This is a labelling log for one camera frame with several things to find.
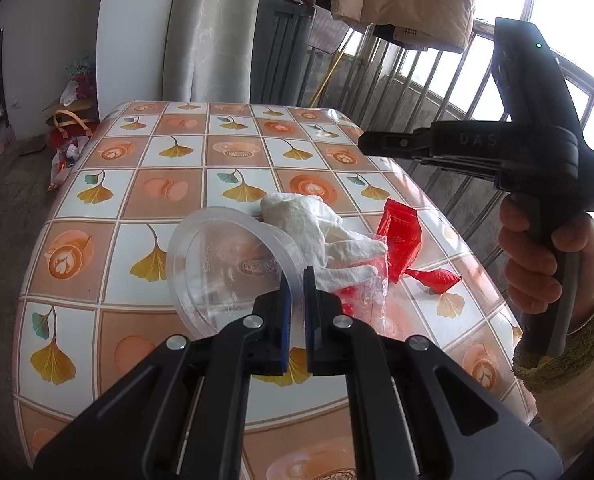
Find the table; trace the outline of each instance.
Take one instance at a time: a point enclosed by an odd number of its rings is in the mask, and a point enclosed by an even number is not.
[[[418,209],[423,248],[413,268],[464,279],[442,295],[409,277],[392,285],[385,330],[426,335],[531,420],[534,399],[510,368],[521,331],[503,297],[414,181],[392,160],[359,152],[361,133],[331,109],[131,102],[112,110],[59,190],[21,287],[13,387],[29,462],[168,335],[189,333],[161,265],[176,225],[204,206],[259,216],[259,199],[274,191],[318,194],[358,232],[375,231],[386,197]],[[309,376],[296,348],[291,373],[268,379],[251,380],[244,477],[353,478],[344,378]]]

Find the finger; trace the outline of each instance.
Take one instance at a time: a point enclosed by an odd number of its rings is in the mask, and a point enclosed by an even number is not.
[[[514,285],[508,285],[508,296],[517,308],[526,314],[539,314],[545,312],[548,307],[548,303],[545,301],[535,300],[535,298],[525,294]]]
[[[561,296],[561,285],[555,278],[530,272],[514,260],[508,260],[506,264],[506,278],[510,285],[535,300],[553,303]]]
[[[552,276],[557,270],[557,260],[544,246],[528,238],[525,232],[511,231],[502,227],[499,245],[514,261],[526,270]]]
[[[594,220],[588,213],[575,216],[552,234],[552,242],[565,253],[594,253]]]
[[[510,229],[510,231],[527,231],[528,227],[530,227],[528,217],[510,198],[510,195],[506,195],[501,202],[501,206],[499,206],[499,219],[503,226]]]

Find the curtain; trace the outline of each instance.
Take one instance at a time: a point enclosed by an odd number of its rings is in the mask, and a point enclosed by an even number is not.
[[[162,96],[171,101],[242,102],[259,0],[173,0]]]

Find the plastic container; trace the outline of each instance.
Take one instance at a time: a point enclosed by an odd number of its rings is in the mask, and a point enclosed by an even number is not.
[[[304,348],[303,255],[281,229],[227,207],[191,213],[168,243],[166,275],[175,307],[193,337],[215,335],[251,313],[255,298],[291,294],[291,346]]]

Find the red wrapper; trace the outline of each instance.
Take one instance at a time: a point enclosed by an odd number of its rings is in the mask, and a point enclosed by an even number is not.
[[[417,211],[395,200],[386,200],[377,234],[386,237],[388,279],[397,283],[421,250]]]
[[[461,276],[453,274],[449,270],[435,269],[435,270],[406,270],[408,276],[412,276],[423,285],[429,286],[435,294],[443,294],[456,283],[461,282]]]

